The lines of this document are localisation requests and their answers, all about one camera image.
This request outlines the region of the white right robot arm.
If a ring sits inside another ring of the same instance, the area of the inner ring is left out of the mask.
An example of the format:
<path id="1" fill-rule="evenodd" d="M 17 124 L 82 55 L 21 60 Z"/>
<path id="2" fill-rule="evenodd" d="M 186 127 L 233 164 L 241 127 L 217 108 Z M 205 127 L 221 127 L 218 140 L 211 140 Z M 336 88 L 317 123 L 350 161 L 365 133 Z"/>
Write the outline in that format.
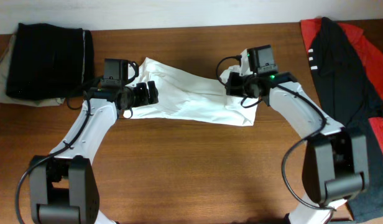
<path id="1" fill-rule="evenodd" d="M 285 223 L 329 223 L 337 208 L 368 189 L 366 136 L 328 116 L 291 73 L 258 76 L 230 72 L 225 87 L 227 95 L 264 102 L 301 137 L 282 159 L 282 178 L 289 190 L 287 160 L 296 148 L 306 145 L 302 170 L 305 194 L 291 193 L 298 206 L 285 215 Z"/>

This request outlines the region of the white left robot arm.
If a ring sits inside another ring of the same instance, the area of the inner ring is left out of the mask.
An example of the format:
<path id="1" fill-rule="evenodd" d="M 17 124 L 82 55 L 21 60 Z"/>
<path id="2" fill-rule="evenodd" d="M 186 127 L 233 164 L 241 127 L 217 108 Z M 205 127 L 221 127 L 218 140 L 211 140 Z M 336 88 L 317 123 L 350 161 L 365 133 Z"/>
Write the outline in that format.
<path id="1" fill-rule="evenodd" d="M 100 210 L 92 163 L 123 111 L 156 104 L 155 82 L 93 87 L 63 140 L 46 156 L 34 156 L 28 171 L 34 223 L 111 223 Z"/>

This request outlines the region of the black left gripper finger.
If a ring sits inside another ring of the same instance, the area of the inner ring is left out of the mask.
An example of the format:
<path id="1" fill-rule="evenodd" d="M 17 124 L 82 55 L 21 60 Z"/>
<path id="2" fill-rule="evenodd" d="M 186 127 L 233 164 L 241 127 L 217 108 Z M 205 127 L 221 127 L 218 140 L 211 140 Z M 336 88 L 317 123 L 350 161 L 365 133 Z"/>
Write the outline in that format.
<path id="1" fill-rule="evenodd" d="M 135 104 L 146 105 L 148 103 L 148 91 L 146 83 L 138 83 L 135 87 Z"/>
<path id="2" fill-rule="evenodd" d="M 159 99 L 158 99 L 159 93 L 158 93 L 158 89 L 156 88 L 155 82 L 154 81 L 148 81 L 147 86 L 149 89 L 149 97 L 148 97 L 149 104 L 158 103 L 159 102 Z"/>

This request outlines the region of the white graphic t-shirt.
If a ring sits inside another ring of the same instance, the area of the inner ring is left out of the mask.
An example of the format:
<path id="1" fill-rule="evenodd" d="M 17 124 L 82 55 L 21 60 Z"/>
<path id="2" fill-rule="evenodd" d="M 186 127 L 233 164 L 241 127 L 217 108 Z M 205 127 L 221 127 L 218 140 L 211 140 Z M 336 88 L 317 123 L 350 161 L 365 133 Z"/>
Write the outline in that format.
<path id="1" fill-rule="evenodd" d="M 232 126 L 253 126 L 257 106 L 243 108 L 241 98 L 226 95 L 217 80 L 203 78 L 149 57 L 139 67 L 139 76 L 129 84 L 153 81 L 159 102 L 133 108 L 124 116 L 132 119 L 166 118 L 195 120 Z"/>

